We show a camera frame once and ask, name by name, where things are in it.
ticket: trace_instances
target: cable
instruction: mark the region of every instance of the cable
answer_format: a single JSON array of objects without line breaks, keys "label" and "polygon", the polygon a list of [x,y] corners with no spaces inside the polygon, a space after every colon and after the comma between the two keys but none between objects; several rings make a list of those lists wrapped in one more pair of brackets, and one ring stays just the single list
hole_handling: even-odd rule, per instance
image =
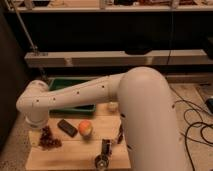
[{"label": "cable", "polygon": [[206,113],[206,114],[212,116],[212,114],[211,114],[210,112],[206,111],[205,109],[203,109],[202,107],[200,107],[199,105],[197,105],[196,103],[194,103],[194,102],[192,102],[192,101],[185,100],[185,99],[183,99],[183,100],[177,100],[177,101],[175,101],[175,104],[176,104],[176,103],[179,103],[179,102],[190,103],[190,104],[196,106],[197,108],[199,108],[202,112],[204,112],[204,113]]},{"label": "cable", "polygon": [[[185,122],[186,122],[187,124],[189,124],[189,126],[187,127],[185,133],[182,133],[182,132],[180,132],[180,133],[181,133],[182,136],[184,136],[184,143],[185,143],[185,147],[186,147],[186,152],[187,152],[187,154],[188,154],[188,157],[189,157],[189,160],[190,160],[190,163],[191,163],[191,166],[192,166],[192,170],[193,170],[193,171],[196,171],[194,162],[193,162],[193,160],[192,160],[192,156],[191,156],[190,151],[189,151],[189,147],[188,147],[187,140],[191,140],[191,141],[196,142],[196,143],[199,143],[199,144],[204,144],[204,145],[207,145],[207,146],[209,146],[209,147],[213,147],[213,142],[212,142],[212,141],[209,141],[209,140],[204,136],[204,130],[207,129],[207,128],[211,128],[211,129],[213,130],[213,124],[208,124],[208,123],[203,122],[203,118],[202,118],[202,116],[201,116],[201,113],[205,113],[205,114],[208,114],[208,115],[210,115],[210,116],[212,116],[212,114],[209,113],[208,111],[206,111],[205,109],[203,109],[202,107],[200,107],[199,105],[197,105],[196,103],[193,103],[193,102],[191,102],[191,101],[189,101],[189,100],[185,100],[185,99],[184,99],[175,89],[173,89],[172,87],[171,87],[171,90],[172,90],[173,92],[175,92],[175,94],[181,99],[181,100],[177,100],[177,101],[174,103],[174,105],[175,105],[176,103],[179,103],[179,102],[184,102],[184,103],[186,103],[188,106],[191,107],[191,108],[189,108],[189,109],[186,109],[186,110],[184,111],[184,114],[183,114],[184,120],[185,120]],[[187,120],[187,118],[186,118],[186,114],[187,114],[187,112],[189,112],[189,111],[195,111],[195,112],[198,114],[198,116],[200,117],[200,120],[201,120],[201,121],[200,121],[200,122],[190,123],[190,122]],[[200,137],[202,138],[203,141],[199,141],[199,140],[196,140],[196,139],[193,139],[193,138],[188,137],[189,131],[190,131],[190,129],[193,128],[193,127],[195,127],[195,128],[201,127],[201,128],[200,128]]]},{"label": "cable", "polygon": [[203,134],[203,131],[204,131],[206,128],[211,128],[211,129],[213,130],[213,124],[205,124],[205,126],[204,126],[203,128],[201,128],[201,130],[200,130],[200,136],[202,137],[202,139],[203,139],[206,143],[213,145],[213,142],[207,140],[207,139],[205,138],[204,134]]},{"label": "cable", "polygon": [[190,122],[188,121],[188,119],[186,118],[186,114],[187,114],[189,111],[196,111],[197,115],[198,115],[199,118],[200,118],[200,122],[203,122],[203,118],[202,118],[202,116],[201,116],[201,114],[200,114],[200,112],[202,112],[202,110],[200,110],[200,109],[186,109],[186,110],[184,111],[184,113],[183,113],[183,117],[184,117],[185,122],[186,122],[188,125],[191,125],[191,123],[190,123]]},{"label": "cable", "polygon": [[192,165],[193,171],[195,171],[195,166],[194,166],[194,163],[193,163],[193,160],[192,160],[190,151],[189,151],[187,139],[189,139],[189,138],[188,138],[189,130],[190,130],[192,127],[194,127],[195,125],[197,125],[197,124],[199,124],[199,125],[204,125],[204,127],[202,127],[202,128],[200,129],[200,136],[201,136],[201,138],[205,141],[205,143],[202,143],[202,144],[208,144],[208,146],[213,147],[213,142],[210,142],[209,140],[207,140],[207,139],[204,137],[204,135],[203,135],[203,131],[204,131],[206,128],[211,128],[211,129],[213,130],[213,124],[207,124],[207,123],[205,123],[205,122],[194,122],[194,123],[192,123],[192,124],[186,129],[186,132],[185,132],[185,135],[184,135],[184,136],[185,136],[185,141],[184,141],[184,142],[185,142],[185,146],[186,146],[186,152],[187,152],[187,154],[188,154],[188,156],[189,156],[189,160],[190,160],[190,163],[191,163],[191,165]]},{"label": "cable", "polygon": [[167,78],[168,75],[168,66],[169,66],[169,62],[171,59],[171,53],[172,53],[172,42],[174,39],[174,14],[173,14],[173,10],[171,8],[171,31],[170,31],[170,39],[169,39],[169,55],[166,61],[166,73],[165,73],[165,77]]}]

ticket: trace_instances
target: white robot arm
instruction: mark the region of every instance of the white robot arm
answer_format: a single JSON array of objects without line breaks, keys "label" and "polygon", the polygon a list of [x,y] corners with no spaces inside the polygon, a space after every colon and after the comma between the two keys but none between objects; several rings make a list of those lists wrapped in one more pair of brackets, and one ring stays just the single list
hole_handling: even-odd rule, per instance
[{"label": "white robot arm", "polygon": [[134,171],[188,171],[170,88],[157,71],[139,67],[57,91],[31,82],[17,101],[34,129],[50,109],[118,101]]}]

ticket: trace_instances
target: green tray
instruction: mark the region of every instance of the green tray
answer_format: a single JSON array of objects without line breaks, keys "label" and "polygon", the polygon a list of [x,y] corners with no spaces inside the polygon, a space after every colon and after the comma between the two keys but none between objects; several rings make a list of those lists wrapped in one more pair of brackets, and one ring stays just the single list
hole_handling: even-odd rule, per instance
[{"label": "green tray", "polygon": [[[52,80],[49,86],[50,91],[59,90],[68,86],[73,86],[86,82],[86,79],[71,79],[71,78],[55,78]],[[92,114],[95,111],[95,105],[70,107],[63,109],[54,109],[50,111],[50,114],[63,113],[63,114]]]}]

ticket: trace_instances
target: wooden table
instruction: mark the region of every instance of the wooden table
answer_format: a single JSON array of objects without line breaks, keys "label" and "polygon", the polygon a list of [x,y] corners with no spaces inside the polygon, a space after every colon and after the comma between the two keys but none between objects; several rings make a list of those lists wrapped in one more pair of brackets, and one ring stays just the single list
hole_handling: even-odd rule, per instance
[{"label": "wooden table", "polygon": [[[94,170],[94,159],[101,153],[102,139],[115,138],[120,126],[119,113],[109,113],[107,104],[97,105],[96,112],[92,117],[69,115],[69,117],[63,116],[63,118],[75,127],[83,119],[91,120],[94,128],[92,139],[85,141],[80,134],[70,138],[57,127],[61,116],[60,118],[50,118],[48,125],[54,136],[62,140],[62,147],[49,151],[32,147],[26,170]],[[109,161],[110,169],[130,169],[125,141],[113,147]]]},{"label": "wooden table", "polygon": [[[200,95],[193,84],[173,84],[171,85],[186,100],[190,100],[206,109]],[[177,95],[173,93],[174,100],[179,100]],[[180,132],[185,132],[187,124],[183,119],[183,112],[188,109],[185,103],[176,104],[177,118],[179,122]],[[190,122],[200,121],[198,116],[191,112],[187,115]],[[77,126],[81,118],[66,118],[73,125]],[[63,146],[51,151],[42,151],[40,148],[32,148],[26,164],[27,170],[93,170],[93,160],[100,153],[101,139],[113,138],[116,136],[120,124],[119,114],[109,113],[106,104],[97,106],[97,111],[93,118],[89,118],[94,125],[94,134],[92,141],[82,141],[80,135],[74,139],[69,138],[66,134],[58,130],[56,123],[59,118],[51,118],[49,125],[51,126],[56,137],[63,141]],[[203,120],[212,123],[212,117],[203,115]],[[206,137],[213,141],[213,133],[211,130],[205,132]],[[189,132],[189,137],[202,141],[199,134],[199,128],[193,128]],[[196,171],[210,171],[213,169],[213,148],[206,145],[188,141],[192,159],[195,164]],[[129,169],[130,163],[127,155],[125,141],[113,149],[110,158],[111,169]]]}]

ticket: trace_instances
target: floor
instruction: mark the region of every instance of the floor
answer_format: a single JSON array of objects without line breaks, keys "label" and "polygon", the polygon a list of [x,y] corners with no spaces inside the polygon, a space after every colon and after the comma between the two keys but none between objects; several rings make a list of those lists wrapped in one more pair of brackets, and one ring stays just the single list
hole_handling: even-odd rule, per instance
[{"label": "floor", "polygon": [[30,152],[28,128],[24,116],[18,115],[7,143],[1,152],[1,171],[25,171],[25,163]]}]

